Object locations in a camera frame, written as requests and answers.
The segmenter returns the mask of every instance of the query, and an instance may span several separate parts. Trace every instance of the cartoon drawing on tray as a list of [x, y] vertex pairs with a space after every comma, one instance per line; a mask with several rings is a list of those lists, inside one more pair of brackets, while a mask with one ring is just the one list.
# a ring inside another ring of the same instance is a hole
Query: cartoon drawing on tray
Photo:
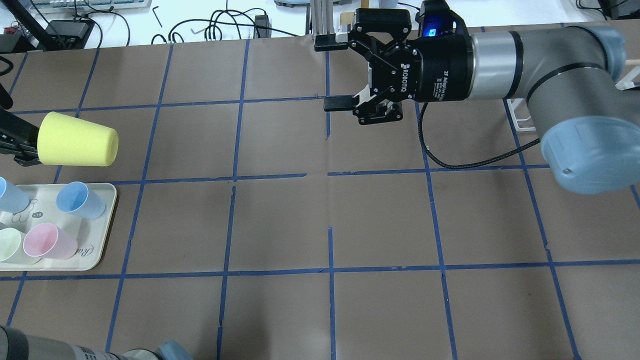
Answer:
[[31, 211], [35, 208], [36, 202], [38, 202], [38, 199], [31, 199], [29, 201], [29, 206], [27, 206], [26, 209], [22, 210], [20, 213], [13, 214], [11, 222], [26, 222], [29, 219], [29, 216], [31, 216]]

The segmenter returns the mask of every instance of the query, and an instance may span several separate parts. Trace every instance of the white background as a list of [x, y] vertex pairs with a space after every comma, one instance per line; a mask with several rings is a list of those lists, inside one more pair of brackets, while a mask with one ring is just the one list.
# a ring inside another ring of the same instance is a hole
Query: white background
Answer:
[[[420, 0], [404, 0], [401, 2], [420, 6]], [[602, 16], [594, 10], [579, 10], [575, 7], [575, 0], [448, 0], [449, 6], [460, 14], [469, 27], [475, 26], [501, 26], [501, 25], [522, 25], [522, 24], [552, 24], [557, 22], [583, 22], [593, 20], [603, 20]], [[597, 6], [596, 0], [582, 0], [585, 6]], [[377, 0], [371, 0], [371, 6], [378, 5]], [[158, 6], [156, 13], [162, 22], [161, 28], [151, 11], [151, 7]], [[338, 16], [341, 12], [353, 11], [360, 6], [360, 0], [353, 0], [352, 4], [335, 5], [334, 24], [338, 24]], [[273, 0], [230, 0], [229, 8], [245, 11], [249, 8], [259, 7], [267, 10], [271, 19], [272, 27], [282, 29], [297, 35], [304, 34], [306, 9], [304, 6], [286, 8], [276, 6]], [[192, 18], [206, 18], [217, 9], [224, 9], [224, 0], [151, 0], [151, 5], [140, 9], [118, 10], [129, 21], [131, 26], [131, 45], [146, 45], [151, 43], [151, 38], [156, 33], [161, 33], [165, 37], [176, 23]], [[398, 5], [398, 8], [406, 8], [413, 14], [414, 9]], [[262, 12], [253, 11], [252, 17]], [[45, 25], [45, 22], [34, 14], [38, 21]], [[68, 14], [45, 14], [49, 20], [71, 19]], [[96, 20], [104, 30], [103, 47], [123, 46], [127, 40], [127, 29], [124, 22], [119, 17], [110, 14], [94, 14], [92, 18]], [[13, 17], [7, 10], [0, 10], [0, 24], [2, 27], [9, 26]], [[220, 21], [230, 19], [223, 15]], [[184, 37], [185, 41], [204, 41], [203, 34], [193, 35], [191, 29], [197, 31], [206, 26], [204, 22], [190, 22], [177, 28], [177, 31]], [[221, 26], [224, 39], [238, 38], [235, 26]], [[252, 36], [253, 29], [245, 27], [241, 29], [243, 38]], [[272, 37], [286, 36], [272, 32]], [[96, 47], [98, 44], [99, 32], [95, 28], [86, 47]]]

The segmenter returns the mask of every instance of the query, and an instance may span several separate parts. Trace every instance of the metal pole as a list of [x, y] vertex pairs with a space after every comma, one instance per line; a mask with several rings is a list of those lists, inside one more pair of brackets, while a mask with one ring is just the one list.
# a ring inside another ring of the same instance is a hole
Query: metal pole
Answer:
[[51, 38], [51, 35], [31, 16], [31, 14], [20, 4], [19, 0], [0, 0], [6, 6], [16, 20], [18, 20], [33, 37], [38, 39], [41, 47], [45, 51], [60, 50], [60, 44]]

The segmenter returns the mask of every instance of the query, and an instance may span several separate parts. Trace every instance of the robotic arm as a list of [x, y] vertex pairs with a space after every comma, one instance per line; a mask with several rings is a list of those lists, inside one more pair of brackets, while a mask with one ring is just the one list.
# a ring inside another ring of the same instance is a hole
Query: robotic arm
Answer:
[[[408, 40], [406, 10], [358, 9], [350, 31], [316, 37], [316, 51], [352, 49], [369, 62], [369, 84], [327, 97], [362, 125], [403, 118], [401, 101], [525, 98], [557, 182], [576, 193], [640, 181], [640, 93], [618, 90], [624, 39], [606, 26], [469, 34], [444, 0], [427, 0]], [[382, 43], [369, 33], [388, 33]]]

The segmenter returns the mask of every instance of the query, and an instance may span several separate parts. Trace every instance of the white tray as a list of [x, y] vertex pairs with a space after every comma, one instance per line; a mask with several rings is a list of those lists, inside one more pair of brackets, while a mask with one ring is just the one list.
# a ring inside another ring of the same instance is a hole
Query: white tray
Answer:
[[0, 222], [28, 233], [34, 226], [51, 222], [78, 240], [76, 254], [66, 260], [41, 259], [35, 264], [18, 265], [0, 263], [0, 271], [69, 270], [84, 271], [93, 268], [102, 257], [104, 243], [115, 209], [118, 192], [112, 184], [87, 184], [104, 200], [104, 213], [97, 219], [88, 220], [63, 213], [56, 206], [56, 197], [65, 184], [18, 185], [29, 194], [31, 204], [22, 212], [11, 214], [0, 211]]

